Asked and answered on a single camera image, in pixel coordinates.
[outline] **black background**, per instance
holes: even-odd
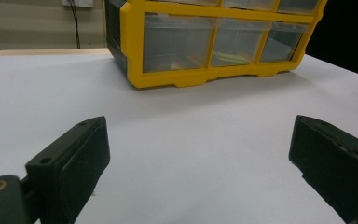
[[[328,0],[306,53],[358,73],[358,0]]]

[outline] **white table surface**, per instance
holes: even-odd
[[[0,57],[0,175],[105,116],[112,160],[76,223],[343,223],[288,160],[296,115],[358,137],[358,74],[305,56],[274,77],[137,90],[110,55]]]

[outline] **yellow storage drawer organizer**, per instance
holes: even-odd
[[[106,39],[137,88],[273,76],[301,63],[327,0],[105,0]]]

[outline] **black cable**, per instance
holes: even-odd
[[[74,15],[74,19],[75,19],[77,48],[80,49],[80,37],[79,37],[79,31],[77,25],[77,12],[76,12],[75,0],[69,0],[69,4],[71,5],[72,14]]]

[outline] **electrical outlet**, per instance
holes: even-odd
[[[62,0],[62,5],[65,7],[71,6],[69,1],[73,1],[76,7],[94,7],[94,0]]]

